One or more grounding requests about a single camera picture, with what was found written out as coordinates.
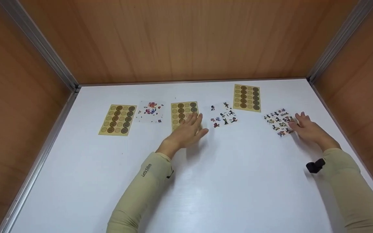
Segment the wooden wall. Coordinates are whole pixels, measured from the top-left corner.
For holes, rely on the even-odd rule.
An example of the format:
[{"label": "wooden wall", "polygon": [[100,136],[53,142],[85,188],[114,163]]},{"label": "wooden wall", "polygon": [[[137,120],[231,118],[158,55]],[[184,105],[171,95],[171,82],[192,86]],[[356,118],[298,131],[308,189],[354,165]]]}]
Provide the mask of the wooden wall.
[{"label": "wooden wall", "polygon": [[373,176],[373,10],[315,86]]},{"label": "wooden wall", "polygon": [[305,77],[358,0],[20,0],[81,84]]},{"label": "wooden wall", "polygon": [[69,94],[0,6],[0,223]]}]

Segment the right hand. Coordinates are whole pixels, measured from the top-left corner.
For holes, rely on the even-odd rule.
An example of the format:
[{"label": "right hand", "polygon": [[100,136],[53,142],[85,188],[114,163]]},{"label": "right hand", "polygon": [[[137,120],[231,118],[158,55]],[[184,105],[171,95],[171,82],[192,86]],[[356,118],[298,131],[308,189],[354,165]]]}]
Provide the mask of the right hand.
[{"label": "right hand", "polygon": [[318,124],[311,121],[311,118],[306,115],[305,112],[302,112],[300,115],[296,113],[295,117],[299,123],[291,121],[289,122],[289,126],[296,131],[299,137],[316,143],[320,146],[322,151],[329,148],[340,148],[339,143],[320,128]]},{"label": "right hand", "polygon": [[201,122],[202,114],[198,115],[196,112],[190,114],[186,121],[181,121],[181,125],[163,140],[156,152],[163,153],[172,159],[179,149],[197,143],[208,133],[207,128],[201,128]]}]

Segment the long sleeve shirt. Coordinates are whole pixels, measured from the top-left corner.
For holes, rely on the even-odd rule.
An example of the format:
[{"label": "long sleeve shirt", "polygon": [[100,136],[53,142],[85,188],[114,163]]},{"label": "long sleeve shirt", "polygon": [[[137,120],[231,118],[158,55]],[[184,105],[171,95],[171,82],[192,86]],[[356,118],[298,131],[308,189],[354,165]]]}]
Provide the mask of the long sleeve shirt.
[{"label": "long sleeve shirt", "polygon": [[[348,233],[373,232],[373,191],[358,165],[341,149],[323,152],[322,173],[330,183]],[[142,214],[162,183],[173,173],[170,158],[151,153],[117,203],[107,233],[136,233]]]}]

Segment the black object on wrist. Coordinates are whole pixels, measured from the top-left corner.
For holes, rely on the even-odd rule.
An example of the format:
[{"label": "black object on wrist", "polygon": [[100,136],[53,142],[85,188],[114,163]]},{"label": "black object on wrist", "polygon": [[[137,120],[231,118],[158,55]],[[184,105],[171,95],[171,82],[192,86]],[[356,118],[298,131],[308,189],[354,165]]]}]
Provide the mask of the black object on wrist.
[{"label": "black object on wrist", "polygon": [[320,158],[316,162],[308,162],[306,164],[306,168],[309,170],[310,173],[318,173],[322,168],[323,165],[325,165],[324,159]]}]

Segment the white tabletop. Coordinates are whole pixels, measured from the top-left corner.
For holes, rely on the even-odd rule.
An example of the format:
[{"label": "white tabletop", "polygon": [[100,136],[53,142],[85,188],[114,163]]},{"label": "white tabletop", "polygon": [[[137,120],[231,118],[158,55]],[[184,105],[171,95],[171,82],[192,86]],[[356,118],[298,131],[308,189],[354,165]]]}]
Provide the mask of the white tabletop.
[{"label": "white tabletop", "polygon": [[[117,201],[150,152],[171,133],[170,103],[232,102],[234,84],[260,87],[262,113],[210,128],[198,147],[180,150],[175,174],[148,209],[140,232],[343,232],[328,184],[305,164],[319,149],[295,134],[280,138],[262,118],[305,111],[373,181],[304,79],[83,87],[23,206],[12,233],[103,233]],[[111,104],[168,103],[163,123],[133,122],[129,136],[100,136]]]}]

